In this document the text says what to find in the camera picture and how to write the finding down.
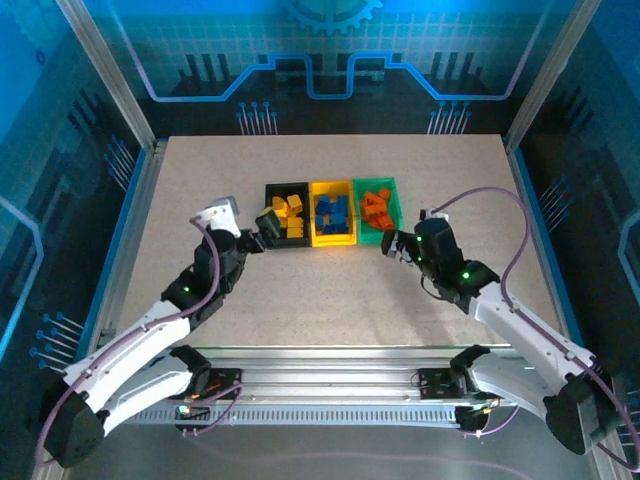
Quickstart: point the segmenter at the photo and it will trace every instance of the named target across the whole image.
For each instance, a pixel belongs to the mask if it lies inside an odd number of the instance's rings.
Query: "metal base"
[[[214,368],[240,368],[245,385],[231,414],[233,425],[410,425],[457,428],[456,407],[492,400],[421,398],[417,370],[449,368],[464,348],[220,348],[200,349]],[[510,348],[492,351],[523,370]],[[183,419],[159,403],[130,424],[208,425],[228,402],[204,403]]]

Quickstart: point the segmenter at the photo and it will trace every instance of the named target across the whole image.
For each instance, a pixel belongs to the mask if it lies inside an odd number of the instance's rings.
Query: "yellow tray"
[[[338,195],[348,195],[349,216],[347,217],[347,226],[349,227],[349,233],[330,233],[325,235],[316,229],[316,204],[318,203],[318,196],[320,195],[329,195],[331,201],[335,201]],[[358,241],[358,219],[353,201],[353,183],[351,180],[311,182],[309,197],[311,199],[311,218],[309,222],[311,227],[311,246],[332,247],[337,245],[355,245]]]

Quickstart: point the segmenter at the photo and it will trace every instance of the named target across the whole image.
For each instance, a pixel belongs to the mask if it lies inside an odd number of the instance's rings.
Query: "gear logo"
[[[285,0],[289,20],[296,20],[300,28],[309,27],[313,33],[347,33],[349,27],[360,28],[362,20],[371,20],[372,11],[381,8],[380,0]]]

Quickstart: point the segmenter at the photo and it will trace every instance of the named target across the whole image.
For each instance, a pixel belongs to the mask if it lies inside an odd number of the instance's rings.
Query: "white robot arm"
[[[451,362],[459,384],[530,411],[577,454],[590,451],[621,424],[616,407],[585,368],[595,372],[624,403],[620,370],[604,368],[589,350],[549,327],[521,305],[486,265],[465,260],[446,216],[423,211],[414,233],[387,231],[381,246],[384,255],[399,256],[401,262],[417,266],[422,281],[433,283],[440,300],[487,325],[533,367],[523,372],[488,348],[475,345]]]
[[[279,237],[280,223],[273,210],[256,218],[258,232],[240,230],[237,213],[233,197],[199,212],[192,222],[209,238],[195,249],[194,263],[160,300],[134,325],[68,366],[62,375],[42,371],[37,382],[40,391],[45,386],[45,393],[34,406],[40,415],[34,430],[40,432],[39,445],[43,443],[62,467],[81,462],[116,426],[160,400],[206,398],[218,392],[209,385],[209,362],[188,345],[171,345],[222,307],[242,275],[247,255],[264,252]]]

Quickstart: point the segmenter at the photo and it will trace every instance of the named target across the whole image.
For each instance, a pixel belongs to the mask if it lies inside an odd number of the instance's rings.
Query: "green tray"
[[[396,181],[393,177],[388,178],[355,178],[353,180],[353,195],[358,218],[358,243],[360,245],[380,244],[384,232],[367,225],[362,221],[360,215],[360,200],[366,192],[377,194],[381,188],[391,190],[391,198],[389,199],[389,214],[396,226],[400,230],[403,227],[402,207],[398,198],[398,189]]]

